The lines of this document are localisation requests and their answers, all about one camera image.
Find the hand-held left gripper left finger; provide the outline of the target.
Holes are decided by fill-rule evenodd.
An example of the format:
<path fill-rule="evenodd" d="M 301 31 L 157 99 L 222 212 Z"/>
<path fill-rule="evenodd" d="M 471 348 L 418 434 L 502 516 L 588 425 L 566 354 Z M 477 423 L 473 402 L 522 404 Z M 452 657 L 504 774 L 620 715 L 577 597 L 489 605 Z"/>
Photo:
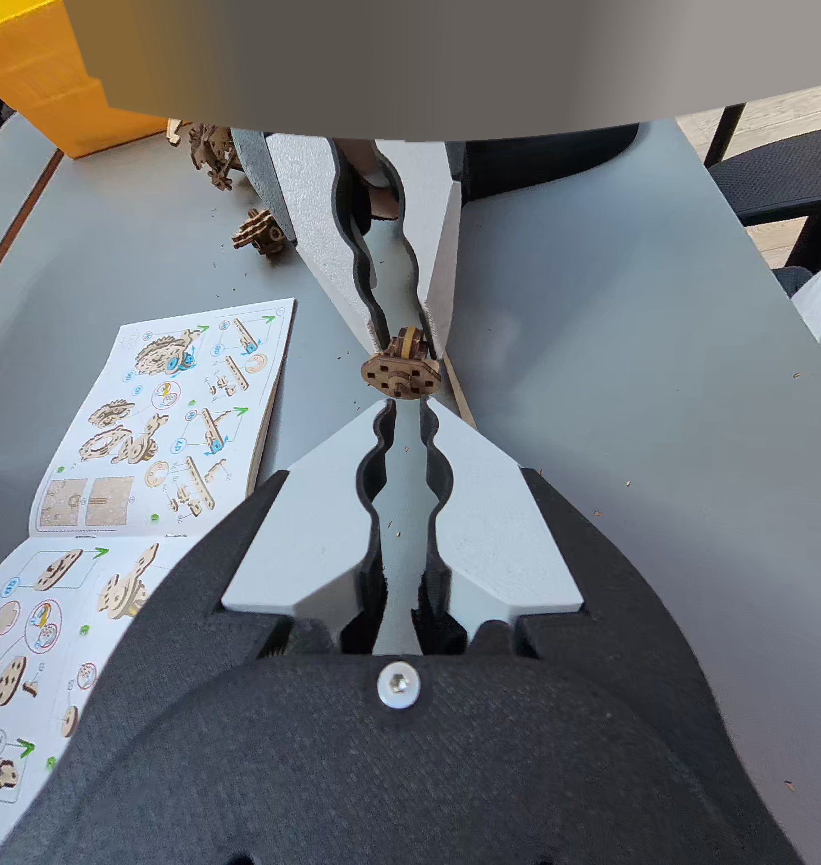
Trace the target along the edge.
<path fill-rule="evenodd" d="M 395 401 L 378 401 L 287 471 L 223 605 L 375 636 L 385 606 L 379 515 Z"/>

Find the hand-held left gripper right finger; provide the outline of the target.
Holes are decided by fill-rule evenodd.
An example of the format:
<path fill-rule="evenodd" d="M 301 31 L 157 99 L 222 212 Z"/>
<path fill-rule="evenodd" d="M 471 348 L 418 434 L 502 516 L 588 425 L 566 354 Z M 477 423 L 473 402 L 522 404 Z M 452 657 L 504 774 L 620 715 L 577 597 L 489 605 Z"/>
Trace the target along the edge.
<path fill-rule="evenodd" d="M 583 597 L 518 463 L 437 400 L 420 405 L 428 525 L 426 609 L 462 629 L 574 613 Z"/>

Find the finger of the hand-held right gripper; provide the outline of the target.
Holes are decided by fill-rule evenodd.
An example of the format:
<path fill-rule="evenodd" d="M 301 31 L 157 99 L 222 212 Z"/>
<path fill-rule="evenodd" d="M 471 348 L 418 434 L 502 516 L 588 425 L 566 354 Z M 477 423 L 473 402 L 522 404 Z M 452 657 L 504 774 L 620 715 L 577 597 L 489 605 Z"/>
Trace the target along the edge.
<path fill-rule="evenodd" d="M 462 206 L 462 142 L 377 139 L 388 176 L 400 185 L 399 220 L 416 278 L 416 305 L 440 359 L 452 322 Z"/>
<path fill-rule="evenodd" d="M 298 254 L 364 350 L 383 351 L 390 332 L 373 297 L 371 254 L 353 217 L 349 163 L 325 137 L 270 134 L 265 143 Z"/>

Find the pointed wooden stick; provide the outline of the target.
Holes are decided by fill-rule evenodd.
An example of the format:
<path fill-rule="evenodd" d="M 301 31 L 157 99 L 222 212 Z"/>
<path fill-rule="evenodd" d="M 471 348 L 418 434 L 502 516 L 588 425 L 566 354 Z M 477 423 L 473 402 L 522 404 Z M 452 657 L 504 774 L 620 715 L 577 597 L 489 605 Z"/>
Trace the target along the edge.
<path fill-rule="evenodd" d="M 444 352 L 442 355 L 442 364 L 444 365 L 444 368 L 448 374 L 448 380 L 459 416 L 465 423 L 467 423 L 470 427 L 476 430 L 477 425 L 474 420 L 473 413 L 470 409 L 470 405 L 468 404 L 466 396 L 463 393 L 455 368 L 446 352 Z"/>

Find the small wooden model assembly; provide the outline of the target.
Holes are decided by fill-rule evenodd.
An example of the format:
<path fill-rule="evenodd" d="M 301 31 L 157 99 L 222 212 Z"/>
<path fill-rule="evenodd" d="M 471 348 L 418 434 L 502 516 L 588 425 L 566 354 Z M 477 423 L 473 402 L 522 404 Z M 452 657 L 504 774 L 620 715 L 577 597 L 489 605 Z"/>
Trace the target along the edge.
<path fill-rule="evenodd" d="M 402 328 L 385 351 L 372 355 L 360 369 L 365 384 L 387 397 L 416 400 L 441 387 L 439 362 L 429 355 L 422 329 Z"/>

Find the grey desk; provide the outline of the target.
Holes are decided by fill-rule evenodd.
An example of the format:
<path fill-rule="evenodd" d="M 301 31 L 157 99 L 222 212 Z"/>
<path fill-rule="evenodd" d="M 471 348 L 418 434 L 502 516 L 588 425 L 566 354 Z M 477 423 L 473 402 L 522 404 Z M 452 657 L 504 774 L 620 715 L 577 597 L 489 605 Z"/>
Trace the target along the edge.
<path fill-rule="evenodd" d="M 51 175 L 0 265 L 0 562 L 124 323 L 296 297 L 262 477 L 372 401 L 308 268 L 228 246 L 250 191 L 163 136 Z M 482 433 L 660 595 L 821 863 L 821 348 L 674 121 L 467 206 L 448 353 Z"/>

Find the small wooden gear assembly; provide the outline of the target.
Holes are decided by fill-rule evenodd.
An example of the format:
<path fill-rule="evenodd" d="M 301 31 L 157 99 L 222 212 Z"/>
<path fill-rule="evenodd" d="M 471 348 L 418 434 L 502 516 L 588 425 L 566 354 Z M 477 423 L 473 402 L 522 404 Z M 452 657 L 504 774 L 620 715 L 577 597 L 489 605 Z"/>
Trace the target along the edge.
<path fill-rule="evenodd" d="M 280 254 L 286 244 L 287 236 L 269 209 L 248 209 L 247 219 L 232 235 L 234 249 L 252 246 L 258 254 L 268 257 Z"/>

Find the open instruction booklet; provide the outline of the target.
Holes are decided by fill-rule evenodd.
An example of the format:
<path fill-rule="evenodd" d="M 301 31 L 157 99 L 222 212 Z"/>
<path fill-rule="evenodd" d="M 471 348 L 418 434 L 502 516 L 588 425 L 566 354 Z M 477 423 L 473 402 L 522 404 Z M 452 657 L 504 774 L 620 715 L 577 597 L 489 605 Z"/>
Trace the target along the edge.
<path fill-rule="evenodd" d="M 183 555 L 254 487 L 294 297 L 122 327 L 0 564 L 0 842 Z"/>

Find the yellow plastic bin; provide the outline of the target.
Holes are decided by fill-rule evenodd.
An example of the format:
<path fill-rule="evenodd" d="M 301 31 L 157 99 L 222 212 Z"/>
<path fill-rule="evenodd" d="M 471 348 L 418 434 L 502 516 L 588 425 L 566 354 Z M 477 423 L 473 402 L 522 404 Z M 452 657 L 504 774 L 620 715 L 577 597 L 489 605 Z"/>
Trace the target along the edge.
<path fill-rule="evenodd" d="M 164 133 L 167 120 L 109 107 L 62 1 L 0 1 L 0 98 L 79 158 Z"/>

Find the large wooden model frame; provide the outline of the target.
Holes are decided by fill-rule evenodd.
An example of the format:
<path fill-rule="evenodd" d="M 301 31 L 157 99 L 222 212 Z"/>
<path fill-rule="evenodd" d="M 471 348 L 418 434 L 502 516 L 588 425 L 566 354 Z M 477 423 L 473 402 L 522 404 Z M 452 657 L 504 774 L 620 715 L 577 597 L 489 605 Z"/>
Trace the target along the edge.
<path fill-rule="evenodd" d="M 222 191 L 232 190 L 232 170 L 243 171 L 228 127 L 214 124 L 192 123 L 188 128 L 190 155 L 195 169 L 208 167 L 213 186 Z"/>

